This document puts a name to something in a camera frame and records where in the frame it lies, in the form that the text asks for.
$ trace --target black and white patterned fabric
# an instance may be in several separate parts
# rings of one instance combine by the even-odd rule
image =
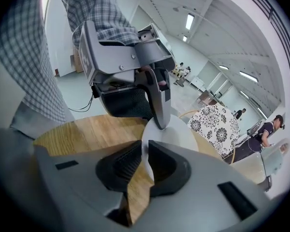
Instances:
[[[189,120],[188,126],[204,137],[222,157],[233,151],[239,137],[237,119],[221,105],[203,107]]]
[[[116,0],[63,0],[78,48],[85,20],[95,23],[100,40],[129,45],[139,42],[137,30],[129,24]],[[53,121],[64,123],[64,101],[48,55],[41,0],[16,0],[0,25],[0,61],[25,91],[22,102]]]

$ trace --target dark apron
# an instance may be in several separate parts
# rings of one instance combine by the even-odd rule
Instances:
[[[239,146],[238,148],[235,148],[235,157],[234,157],[233,163],[239,160],[242,160],[252,155],[255,152],[261,152],[262,141],[259,141],[258,139],[260,139],[260,137],[249,138],[241,146]],[[231,164],[232,158],[233,158],[233,152],[224,160],[228,164]]]

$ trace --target plaid shirt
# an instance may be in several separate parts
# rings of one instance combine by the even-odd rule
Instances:
[[[73,43],[78,48],[83,22],[92,20],[100,40],[126,45],[139,42],[137,30],[119,10],[116,0],[62,0]],[[0,60],[25,91],[22,102],[43,116],[66,122],[64,101],[48,55],[41,0],[16,0],[0,25]]]

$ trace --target round table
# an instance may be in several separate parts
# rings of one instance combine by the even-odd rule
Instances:
[[[205,138],[222,157],[233,152],[239,137],[237,119],[221,105],[201,108],[189,120],[188,126]]]
[[[128,142],[141,140],[146,124],[146,120],[139,118],[117,118],[109,115],[88,117],[54,128],[37,138],[34,144],[46,147],[50,156],[76,154],[120,144],[124,147]],[[199,152],[221,159],[206,139],[195,131],[192,132]],[[149,191],[153,185],[141,162],[128,185],[128,202],[133,223],[148,206]]]

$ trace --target hair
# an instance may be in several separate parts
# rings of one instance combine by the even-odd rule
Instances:
[[[280,121],[280,127],[282,127],[283,123],[284,123],[284,118],[282,117],[282,115],[277,115],[275,118],[274,118],[274,121],[279,119]]]
[[[288,152],[288,150],[289,150],[289,147],[290,147],[289,143],[284,143],[284,144],[283,144],[281,147],[279,147],[279,148],[280,148],[280,151],[281,151],[283,154],[286,154],[286,153]]]

